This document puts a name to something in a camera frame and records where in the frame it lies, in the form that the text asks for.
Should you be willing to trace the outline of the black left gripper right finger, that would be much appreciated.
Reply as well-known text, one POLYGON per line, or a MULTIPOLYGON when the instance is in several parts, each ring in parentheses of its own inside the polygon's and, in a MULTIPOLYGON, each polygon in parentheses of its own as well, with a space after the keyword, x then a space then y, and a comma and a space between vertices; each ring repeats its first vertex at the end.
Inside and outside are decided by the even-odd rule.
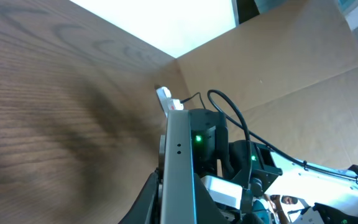
POLYGON ((211 198, 200 177, 194 174, 197 224, 227 224, 227 219, 211 198))

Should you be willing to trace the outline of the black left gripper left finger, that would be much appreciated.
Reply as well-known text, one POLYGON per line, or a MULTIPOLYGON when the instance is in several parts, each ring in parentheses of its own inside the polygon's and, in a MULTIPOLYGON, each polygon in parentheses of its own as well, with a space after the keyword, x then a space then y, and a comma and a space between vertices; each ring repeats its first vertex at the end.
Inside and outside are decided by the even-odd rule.
POLYGON ((119 224, 158 223, 158 170, 151 173, 132 207, 119 224))

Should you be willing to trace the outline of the Galaxy S25 Ultra smartphone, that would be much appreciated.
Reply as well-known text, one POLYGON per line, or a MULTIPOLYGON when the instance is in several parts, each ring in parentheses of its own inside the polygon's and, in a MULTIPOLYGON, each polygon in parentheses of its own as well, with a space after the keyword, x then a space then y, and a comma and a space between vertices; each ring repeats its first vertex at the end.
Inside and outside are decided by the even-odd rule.
POLYGON ((160 222, 196 223, 190 115, 187 110, 168 113, 162 180, 160 222))

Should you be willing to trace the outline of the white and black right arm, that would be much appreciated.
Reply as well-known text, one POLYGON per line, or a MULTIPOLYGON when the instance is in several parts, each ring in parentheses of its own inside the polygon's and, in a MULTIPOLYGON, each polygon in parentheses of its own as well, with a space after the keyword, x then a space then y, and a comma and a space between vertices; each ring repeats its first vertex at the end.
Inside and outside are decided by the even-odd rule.
POLYGON ((358 223, 358 166, 336 170, 290 157, 262 138, 229 142, 226 117, 205 109, 190 111, 194 168, 225 183, 249 187, 254 197, 291 196, 312 203, 325 223, 358 223))

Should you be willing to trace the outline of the person in background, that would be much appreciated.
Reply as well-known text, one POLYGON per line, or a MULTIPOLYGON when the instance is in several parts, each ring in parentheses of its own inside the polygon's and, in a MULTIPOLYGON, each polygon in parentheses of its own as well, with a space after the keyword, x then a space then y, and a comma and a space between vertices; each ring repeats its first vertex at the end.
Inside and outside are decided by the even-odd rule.
POLYGON ((252 211, 262 220, 262 223, 290 223, 283 205, 296 205, 298 198, 287 195, 264 194, 253 202, 252 211))

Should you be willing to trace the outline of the white power strip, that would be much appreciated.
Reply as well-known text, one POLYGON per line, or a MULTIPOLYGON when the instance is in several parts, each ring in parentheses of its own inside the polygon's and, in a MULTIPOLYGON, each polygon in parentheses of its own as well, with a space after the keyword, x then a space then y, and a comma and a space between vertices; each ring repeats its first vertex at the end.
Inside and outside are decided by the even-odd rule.
POLYGON ((184 110, 183 103, 179 99, 173 98, 167 87, 161 86, 157 88, 156 94, 166 117, 168 117, 168 112, 171 110, 184 110))

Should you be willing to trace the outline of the cardboard panel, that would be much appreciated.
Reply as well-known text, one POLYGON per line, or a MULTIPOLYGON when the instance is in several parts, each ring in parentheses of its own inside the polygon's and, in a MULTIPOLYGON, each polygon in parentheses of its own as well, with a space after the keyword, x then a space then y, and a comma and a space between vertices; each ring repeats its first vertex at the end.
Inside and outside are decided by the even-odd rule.
POLYGON ((178 64, 190 92, 221 90, 287 154, 358 164, 358 45, 334 1, 287 1, 178 64))

